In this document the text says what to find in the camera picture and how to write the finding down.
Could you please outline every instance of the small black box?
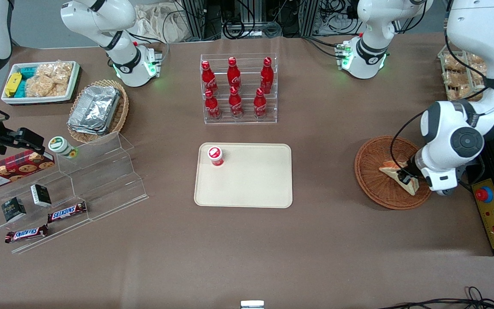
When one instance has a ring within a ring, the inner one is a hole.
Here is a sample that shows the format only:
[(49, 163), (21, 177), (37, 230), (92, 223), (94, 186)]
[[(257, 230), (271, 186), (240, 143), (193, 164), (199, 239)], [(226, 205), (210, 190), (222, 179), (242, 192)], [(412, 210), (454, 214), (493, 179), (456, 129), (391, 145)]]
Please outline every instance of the small black box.
[(38, 184), (32, 185), (30, 188), (35, 205), (43, 207), (49, 207), (51, 205), (51, 198), (49, 197), (49, 190), (47, 188)]
[(3, 205), (1, 205), (1, 209), (3, 210), (7, 223), (14, 222), (20, 217), (26, 215), (26, 209), (24, 209), (24, 205), (18, 197), (14, 197), (6, 201)]

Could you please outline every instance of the teal package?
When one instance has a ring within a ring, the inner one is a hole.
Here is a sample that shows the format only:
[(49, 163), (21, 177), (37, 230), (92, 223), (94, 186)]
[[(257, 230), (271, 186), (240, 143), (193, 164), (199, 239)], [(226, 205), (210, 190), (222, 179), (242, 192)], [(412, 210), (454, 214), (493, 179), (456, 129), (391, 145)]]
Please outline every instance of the teal package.
[(36, 74), (36, 70), (37, 70), (36, 67), (21, 68), (20, 74), (22, 74), (22, 79), (28, 79), (33, 77)]
[(15, 98), (25, 98), (26, 97), (26, 81), (22, 80), (20, 84), (18, 84), (18, 89), (16, 89), (16, 93), (14, 94)]

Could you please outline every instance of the wicker basket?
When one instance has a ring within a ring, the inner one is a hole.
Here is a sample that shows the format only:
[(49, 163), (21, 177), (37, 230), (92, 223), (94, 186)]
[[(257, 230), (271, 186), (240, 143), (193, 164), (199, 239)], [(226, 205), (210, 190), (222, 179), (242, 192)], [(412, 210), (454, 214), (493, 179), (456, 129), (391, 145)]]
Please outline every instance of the wicker basket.
[[(400, 185), (381, 172), (379, 167), (390, 157), (390, 135), (375, 137), (367, 141), (355, 156), (355, 177), (363, 191), (376, 203), (389, 209), (413, 209), (424, 203), (430, 196), (426, 182), (419, 181), (420, 188), (412, 196)], [(398, 137), (394, 142), (394, 157), (397, 161), (407, 161), (416, 153), (418, 147)]]
[[(108, 131), (108, 133), (121, 131), (123, 125), (125, 124), (125, 118), (127, 118), (127, 113), (129, 112), (129, 98), (127, 98), (127, 94), (125, 92), (125, 89), (123, 89), (123, 86), (121, 86), (118, 82), (114, 82), (113, 80), (106, 80), (106, 79), (99, 80), (98, 82), (94, 82), (87, 87), (90, 86), (103, 86), (103, 87), (112, 86), (121, 92), (121, 96), (118, 101), (118, 106), (115, 110), (114, 119), (112, 120), (112, 123), (110, 125), (110, 130)], [(81, 94), (84, 93), (87, 87), (85, 87), (74, 100), (74, 105), (72, 105), (70, 115), (74, 112), (74, 109), (77, 106), (77, 101), (79, 101)], [(102, 136), (102, 135), (94, 135), (87, 133), (79, 133), (76, 131), (72, 131), (70, 128), (68, 128), (68, 131), (76, 141), (80, 141), (84, 143), (94, 141), (95, 139), (98, 139), (99, 137)]]

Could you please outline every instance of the table surface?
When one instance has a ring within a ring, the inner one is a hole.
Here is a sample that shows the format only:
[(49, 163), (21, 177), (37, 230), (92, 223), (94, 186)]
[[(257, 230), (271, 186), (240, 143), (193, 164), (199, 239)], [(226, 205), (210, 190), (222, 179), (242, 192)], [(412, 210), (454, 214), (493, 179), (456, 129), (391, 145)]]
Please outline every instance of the table surface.
[[(262, 299), (269, 309), (371, 309), (464, 298), (469, 285), (494, 299), (494, 257), (468, 192), (390, 211), (363, 193), (353, 172), (365, 141), (396, 133), (445, 99), (442, 46), (441, 33), (398, 35), (380, 73), (357, 80), (301, 39), (172, 45), (161, 78), (126, 88), (122, 133), (136, 147), (133, 165), (150, 198), (25, 254), (12, 255), (0, 235), (0, 308), (232, 309)], [(200, 54), (247, 52), (278, 53), (278, 123), (204, 125)], [(17, 48), (11, 63), (57, 59), (80, 63), (80, 89), (116, 79), (101, 48)], [(7, 127), (68, 136), (70, 104), (0, 108), (12, 116)], [(423, 145), (416, 124), (403, 136)], [(288, 144), (291, 207), (197, 206), (205, 142)]]

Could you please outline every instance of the yellow control panel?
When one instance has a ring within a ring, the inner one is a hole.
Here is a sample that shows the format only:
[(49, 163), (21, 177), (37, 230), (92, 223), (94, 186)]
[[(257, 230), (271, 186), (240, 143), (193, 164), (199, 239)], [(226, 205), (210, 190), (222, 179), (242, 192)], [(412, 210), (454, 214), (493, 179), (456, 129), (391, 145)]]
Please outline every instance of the yellow control panel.
[(486, 179), (472, 186), (480, 216), (488, 234), (491, 247), (494, 249), (494, 186), (491, 179)]

